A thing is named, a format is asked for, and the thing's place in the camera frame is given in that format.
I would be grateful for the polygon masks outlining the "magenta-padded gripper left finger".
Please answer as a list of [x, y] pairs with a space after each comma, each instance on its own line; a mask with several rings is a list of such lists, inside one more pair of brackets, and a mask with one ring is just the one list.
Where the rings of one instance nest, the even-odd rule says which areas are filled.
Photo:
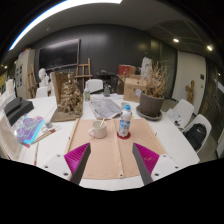
[[91, 145], [86, 143], [65, 155], [55, 155], [43, 166], [43, 169], [79, 185], [90, 154]]

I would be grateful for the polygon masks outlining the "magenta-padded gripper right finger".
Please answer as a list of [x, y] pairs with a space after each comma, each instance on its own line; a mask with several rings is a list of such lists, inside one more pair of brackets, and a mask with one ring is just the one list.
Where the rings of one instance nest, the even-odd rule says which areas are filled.
[[144, 185], [180, 170], [180, 166], [167, 154], [158, 155], [140, 144], [133, 144], [132, 153]]

